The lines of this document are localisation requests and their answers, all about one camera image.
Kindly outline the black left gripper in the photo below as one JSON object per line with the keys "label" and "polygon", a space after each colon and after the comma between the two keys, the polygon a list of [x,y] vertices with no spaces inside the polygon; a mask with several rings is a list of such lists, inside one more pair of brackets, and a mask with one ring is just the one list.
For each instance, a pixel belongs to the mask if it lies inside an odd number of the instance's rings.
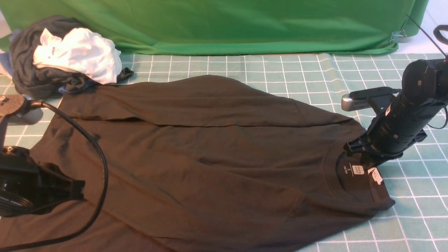
{"label": "black left gripper", "polygon": [[36,162],[27,148],[2,148],[1,217],[49,214],[63,203],[84,201],[84,187],[84,180],[70,178],[57,165]]}

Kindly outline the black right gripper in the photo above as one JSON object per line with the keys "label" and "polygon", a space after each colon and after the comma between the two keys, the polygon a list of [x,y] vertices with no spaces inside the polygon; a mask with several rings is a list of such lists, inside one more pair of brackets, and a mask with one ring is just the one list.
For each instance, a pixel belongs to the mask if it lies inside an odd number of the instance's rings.
{"label": "black right gripper", "polygon": [[427,120],[421,117],[428,106],[427,99],[409,98],[402,93],[390,98],[390,104],[383,109],[373,99],[367,100],[376,117],[365,133],[343,147],[347,156],[361,154],[364,170],[398,158],[416,142],[416,136],[427,124]]}

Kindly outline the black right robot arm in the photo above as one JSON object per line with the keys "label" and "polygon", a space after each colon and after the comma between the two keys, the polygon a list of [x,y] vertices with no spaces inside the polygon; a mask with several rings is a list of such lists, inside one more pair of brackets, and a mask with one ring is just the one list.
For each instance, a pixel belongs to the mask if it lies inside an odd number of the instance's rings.
{"label": "black right robot arm", "polygon": [[365,133],[347,142],[348,157],[360,154],[364,169],[398,159],[405,150],[422,142],[427,126],[440,110],[447,110],[447,59],[419,59],[402,75],[400,89],[369,88],[346,94],[345,111],[372,108],[376,116]]}

